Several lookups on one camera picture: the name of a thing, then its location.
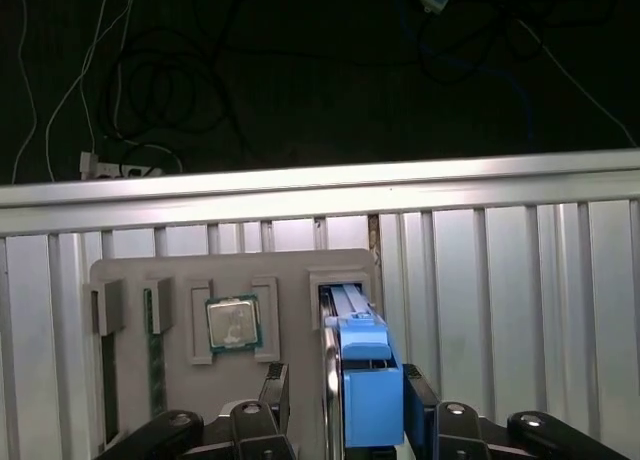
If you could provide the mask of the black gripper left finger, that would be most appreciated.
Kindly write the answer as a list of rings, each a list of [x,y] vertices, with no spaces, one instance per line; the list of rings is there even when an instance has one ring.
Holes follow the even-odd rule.
[[[294,459],[287,429],[289,371],[272,363],[260,395],[205,423],[194,412],[160,414],[104,451],[106,459]]]

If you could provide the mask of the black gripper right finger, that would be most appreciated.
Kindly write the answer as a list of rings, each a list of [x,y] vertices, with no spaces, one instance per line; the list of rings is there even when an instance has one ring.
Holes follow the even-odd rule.
[[[440,400],[415,365],[405,364],[403,372],[405,434],[417,459],[625,459],[540,411],[516,412],[498,425],[469,405]]]

